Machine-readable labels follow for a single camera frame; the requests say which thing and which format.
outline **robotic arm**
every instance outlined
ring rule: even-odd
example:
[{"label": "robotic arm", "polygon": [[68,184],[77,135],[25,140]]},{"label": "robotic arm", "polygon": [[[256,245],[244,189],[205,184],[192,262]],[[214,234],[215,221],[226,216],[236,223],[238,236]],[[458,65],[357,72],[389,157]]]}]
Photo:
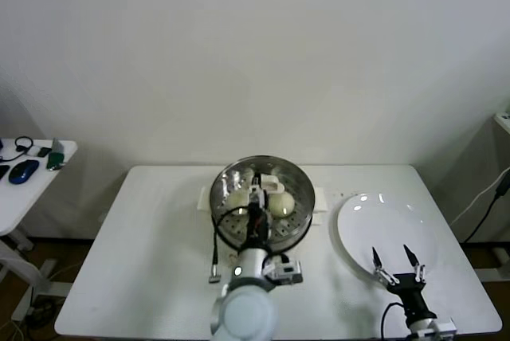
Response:
[{"label": "robotic arm", "polygon": [[283,253],[272,255],[268,246],[272,217],[267,206],[261,175],[256,174],[249,188],[246,240],[232,268],[230,282],[213,306],[213,340],[272,339],[277,308],[269,292],[278,285],[303,281],[298,261],[291,261]]},{"label": "robotic arm", "polygon": [[406,314],[406,326],[411,334],[406,339],[418,341],[451,340],[457,333],[452,320],[440,322],[435,313],[431,312],[422,296],[422,289],[426,285],[424,278],[425,265],[421,265],[418,258],[406,245],[407,258],[414,268],[414,273],[399,273],[392,275],[383,268],[383,263],[372,247],[375,275],[389,293],[397,295],[402,301]]}]

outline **black mouse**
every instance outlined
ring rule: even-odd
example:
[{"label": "black mouse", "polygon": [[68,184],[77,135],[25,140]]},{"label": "black mouse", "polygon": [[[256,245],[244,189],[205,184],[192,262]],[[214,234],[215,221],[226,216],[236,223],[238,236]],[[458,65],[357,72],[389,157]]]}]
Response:
[{"label": "black mouse", "polygon": [[26,182],[38,167],[39,161],[35,159],[27,159],[18,163],[9,173],[9,182],[13,184]]}]

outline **green object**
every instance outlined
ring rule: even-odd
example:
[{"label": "green object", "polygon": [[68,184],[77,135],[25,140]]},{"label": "green object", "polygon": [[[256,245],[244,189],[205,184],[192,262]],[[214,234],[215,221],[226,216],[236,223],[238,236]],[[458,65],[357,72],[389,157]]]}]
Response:
[{"label": "green object", "polygon": [[64,154],[61,152],[50,152],[46,170],[60,170],[64,166]]}]

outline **white power cable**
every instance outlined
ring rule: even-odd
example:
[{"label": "white power cable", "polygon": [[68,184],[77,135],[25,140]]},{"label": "white power cable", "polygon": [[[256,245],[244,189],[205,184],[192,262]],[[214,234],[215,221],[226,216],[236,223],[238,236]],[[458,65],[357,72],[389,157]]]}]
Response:
[{"label": "white power cable", "polygon": [[14,321],[11,321],[11,323],[14,325],[14,327],[16,328],[16,331],[19,332],[20,335],[22,335],[22,341],[25,341],[25,335],[23,335],[23,332],[22,330],[19,328],[18,325],[16,325],[16,323]]},{"label": "white power cable", "polygon": [[15,263],[23,263],[23,264],[29,265],[31,268],[33,268],[34,271],[37,271],[37,274],[41,278],[43,278],[43,279],[45,278],[44,276],[42,276],[41,271],[35,265],[33,265],[32,263],[29,263],[28,261],[25,261],[22,259],[14,259],[12,257],[3,257],[2,255],[0,255],[0,263],[2,263],[3,261],[13,261]]},{"label": "white power cable", "polygon": [[9,325],[9,324],[10,324],[10,321],[7,321],[6,323],[4,323],[4,324],[0,327],[0,331],[1,331],[4,327],[6,327],[7,325]]},{"label": "white power cable", "polygon": [[506,172],[507,172],[507,171],[510,171],[510,167],[505,168],[505,169],[501,172],[500,176],[498,176],[498,177],[497,177],[497,179],[496,179],[494,182],[492,182],[490,186],[488,186],[485,190],[481,191],[481,192],[480,192],[477,196],[475,196],[475,198],[471,201],[471,203],[469,203],[469,206],[465,207],[465,209],[464,209],[464,210],[463,210],[460,214],[458,214],[458,215],[457,215],[457,217],[456,217],[456,218],[454,218],[454,219],[453,219],[453,220],[449,223],[449,226],[451,227],[451,226],[452,226],[452,225],[454,225],[454,224],[455,224],[455,223],[456,223],[456,222],[457,222],[460,218],[462,218],[462,216],[464,216],[464,214],[465,214],[466,212],[468,212],[468,210],[469,210],[471,207],[473,207],[473,204],[475,204],[475,202],[478,200],[478,198],[479,198],[481,195],[485,194],[487,191],[489,191],[491,188],[493,188],[493,187],[496,185],[496,183],[498,183],[498,182],[500,181],[500,179],[503,177],[503,175],[504,175],[504,174],[506,174]]},{"label": "white power cable", "polygon": [[60,275],[63,272],[69,271],[72,268],[79,267],[82,264],[83,264],[83,261],[81,263],[76,263],[76,264],[70,265],[69,267],[62,268],[60,271],[57,271],[53,275],[51,275],[48,280],[53,280],[53,278],[55,276],[58,276],[58,275]]}]

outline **headphones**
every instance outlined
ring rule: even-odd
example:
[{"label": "headphones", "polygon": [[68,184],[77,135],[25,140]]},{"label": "headphones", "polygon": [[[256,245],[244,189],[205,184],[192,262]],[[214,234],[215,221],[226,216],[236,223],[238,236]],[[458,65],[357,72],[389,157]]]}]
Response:
[{"label": "headphones", "polygon": [[3,157],[0,156],[0,163],[10,162],[11,160],[18,159],[20,156],[23,156],[24,154],[29,152],[30,148],[32,148],[33,146],[33,139],[26,135],[18,136],[14,140],[14,144],[16,145],[16,152],[21,152],[21,154],[18,154],[11,159],[4,159]]}]

